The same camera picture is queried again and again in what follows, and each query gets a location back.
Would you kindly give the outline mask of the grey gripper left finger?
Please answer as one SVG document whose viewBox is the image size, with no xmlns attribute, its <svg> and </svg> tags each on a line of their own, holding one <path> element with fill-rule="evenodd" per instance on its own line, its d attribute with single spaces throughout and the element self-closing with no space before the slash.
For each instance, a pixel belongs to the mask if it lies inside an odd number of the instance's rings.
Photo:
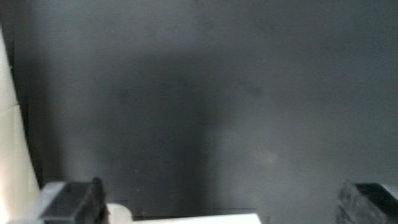
<svg viewBox="0 0 398 224">
<path fill-rule="evenodd" d="M 105 188 L 89 182 L 50 182 L 27 211 L 30 224 L 108 224 Z"/>
</svg>

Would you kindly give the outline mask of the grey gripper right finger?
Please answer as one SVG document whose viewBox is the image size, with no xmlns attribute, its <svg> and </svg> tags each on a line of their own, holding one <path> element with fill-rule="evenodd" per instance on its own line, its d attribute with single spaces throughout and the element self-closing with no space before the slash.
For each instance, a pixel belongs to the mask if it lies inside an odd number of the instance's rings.
<svg viewBox="0 0 398 224">
<path fill-rule="evenodd" d="M 398 186 L 346 182 L 338 194 L 336 224 L 398 224 Z"/>
</svg>

